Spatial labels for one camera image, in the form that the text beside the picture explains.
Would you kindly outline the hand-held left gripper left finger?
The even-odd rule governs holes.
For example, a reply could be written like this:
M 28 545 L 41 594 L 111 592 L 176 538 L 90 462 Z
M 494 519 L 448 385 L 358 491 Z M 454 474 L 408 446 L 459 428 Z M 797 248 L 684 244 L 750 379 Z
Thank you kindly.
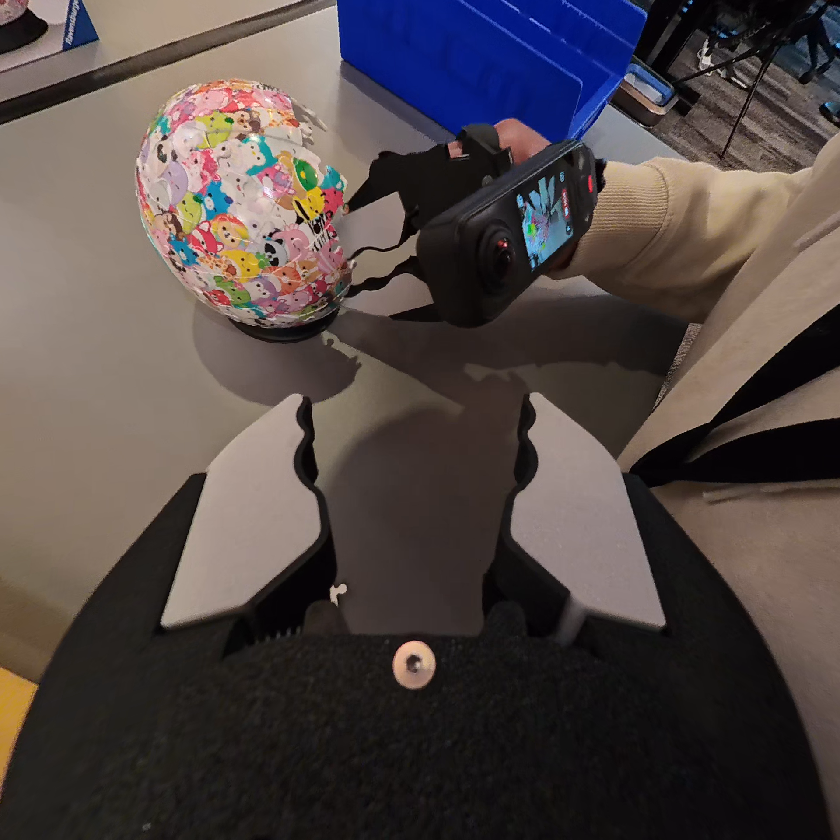
M 164 630 L 236 617 L 255 634 L 276 634 L 302 625 L 310 604 L 330 600 L 338 565 L 313 441 L 311 401 L 294 394 L 213 459 Z

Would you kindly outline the person's right forearm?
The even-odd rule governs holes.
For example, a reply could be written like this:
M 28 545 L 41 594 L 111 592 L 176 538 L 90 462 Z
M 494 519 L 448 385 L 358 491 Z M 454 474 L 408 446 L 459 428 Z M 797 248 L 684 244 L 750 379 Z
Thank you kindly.
M 703 322 L 811 176 L 810 167 L 785 174 L 666 157 L 612 161 L 590 229 L 544 275 L 583 277 L 617 298 Z

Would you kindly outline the yellow plastic bin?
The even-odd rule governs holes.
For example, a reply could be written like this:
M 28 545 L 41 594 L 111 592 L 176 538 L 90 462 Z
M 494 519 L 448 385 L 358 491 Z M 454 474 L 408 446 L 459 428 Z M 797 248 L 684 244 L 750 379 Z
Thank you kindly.
M 37 684 L 1 667 L 1 785 Z

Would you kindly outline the person's right hand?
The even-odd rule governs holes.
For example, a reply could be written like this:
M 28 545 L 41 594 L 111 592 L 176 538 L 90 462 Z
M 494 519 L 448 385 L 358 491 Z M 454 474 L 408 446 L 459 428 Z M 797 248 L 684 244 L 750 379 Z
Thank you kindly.
M 540 133 L 515 119 L 506 119 L 496 124 L 500 147 L 508 149 L 515 165 L 522 164 L 550 145 Z M 545 275 L 560 278 L 585 277 L 597 286 L 601 284 L 595 279 L 596 270 L 591 266 L 584 266 L 584 260 L 577 254 L 583 245 L 591 245 L 592 233 L 597 222 L 606 220 L 606 200 L 609 194 L 603 192 L 608 186 L 604 168 L 606 163 L 595 160 L 593 178 L 593 194 L 596 205 L 591 209 L 590 221 L 585 222 L 582 204 L 576 201 L 575 194 L 570 193 L 570 216 L 564 216 L 564 205 L 556 213 L 546 217 L 548 229 L 546 240 L 537 241 L 535 237 L 528 238 L 529 267 L 535 275 Z

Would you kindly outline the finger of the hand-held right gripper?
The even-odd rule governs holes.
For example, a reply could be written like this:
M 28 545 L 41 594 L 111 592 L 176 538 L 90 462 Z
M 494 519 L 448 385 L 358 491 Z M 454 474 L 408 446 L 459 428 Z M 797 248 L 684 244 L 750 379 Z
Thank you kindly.
M 424 187 L 427 151 L 399 154 L 384 150 L 370 165 L 365 181 L 345 200 L 345 206 L 354 213 L 396 193 L 407 216 L 424 211 Z
M 392 322 L 440 323 L 443 321 L 415 255 L 399 259 L 393 268 L 376 262 L 372 253 L 352 264 L 352 282 L 344 308 Z

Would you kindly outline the colourful puzzle ball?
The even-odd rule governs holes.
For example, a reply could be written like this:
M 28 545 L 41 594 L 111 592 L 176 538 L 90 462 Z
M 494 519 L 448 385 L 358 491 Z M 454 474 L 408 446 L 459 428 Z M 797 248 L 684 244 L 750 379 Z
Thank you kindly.
M 347 181 L 316 152 L 326 131 L 283 90 L 235 78 L 178 91 L 150 123 L 135 165 L 143 228 L 229 322 L 279 327 L 340 309 Z

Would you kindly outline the blue plastic bin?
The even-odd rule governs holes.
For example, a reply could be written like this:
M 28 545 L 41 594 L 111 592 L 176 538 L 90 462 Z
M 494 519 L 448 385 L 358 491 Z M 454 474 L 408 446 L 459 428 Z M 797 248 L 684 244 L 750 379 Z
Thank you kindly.
M 579 140 L 619 88 L 647 14 L 627 1 L 339 1 L 342 59 L 456 133 L 514 118 Z

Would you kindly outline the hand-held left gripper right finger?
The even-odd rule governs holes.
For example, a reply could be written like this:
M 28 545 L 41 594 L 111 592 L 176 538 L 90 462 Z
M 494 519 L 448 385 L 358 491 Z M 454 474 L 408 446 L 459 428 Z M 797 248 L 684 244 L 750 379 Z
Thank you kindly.
M 523 398 L 514 480 L 484 575 L 484 615 L 518 604 L 532 636 L 578 636 L 588 618 L 661 632 L 665 613 L 617 462 L 539 393 Z

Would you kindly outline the beige hoodie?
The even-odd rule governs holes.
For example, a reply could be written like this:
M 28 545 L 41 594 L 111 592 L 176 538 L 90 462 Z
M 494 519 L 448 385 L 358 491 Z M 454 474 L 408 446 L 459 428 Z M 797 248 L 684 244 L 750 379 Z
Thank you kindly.
M 792 690 L 838 837 L 838 137 L 732 279 L 622 466 L 737 593 Z

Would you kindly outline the black ball stand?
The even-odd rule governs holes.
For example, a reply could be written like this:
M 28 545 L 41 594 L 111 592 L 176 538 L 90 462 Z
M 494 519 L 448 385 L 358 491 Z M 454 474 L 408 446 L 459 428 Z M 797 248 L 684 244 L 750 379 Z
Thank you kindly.
M 294 322 L 283 326 L 259 326 L 231 320 L 236 330 L 250 338 L 277 344 L 299 343 L 310 340 L 327 331 L 340 315 L 340 310 L 332 310 L 326 316 L 303 322 Z

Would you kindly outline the puzzle box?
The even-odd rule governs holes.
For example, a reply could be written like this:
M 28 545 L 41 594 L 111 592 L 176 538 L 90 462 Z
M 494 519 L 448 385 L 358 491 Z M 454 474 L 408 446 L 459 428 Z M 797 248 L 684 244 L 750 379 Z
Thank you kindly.
M 83 1 L 2 1 L 1 57 L 24 64 L 99 40 Z

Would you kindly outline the black office chair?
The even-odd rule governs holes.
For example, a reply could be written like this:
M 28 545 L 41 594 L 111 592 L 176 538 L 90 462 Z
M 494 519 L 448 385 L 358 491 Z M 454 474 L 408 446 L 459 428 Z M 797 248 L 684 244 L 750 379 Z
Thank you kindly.
M 654 68 L 654 133 L 692 161 L 792 172 L 838 130 L 838 2 L 683 2 Z

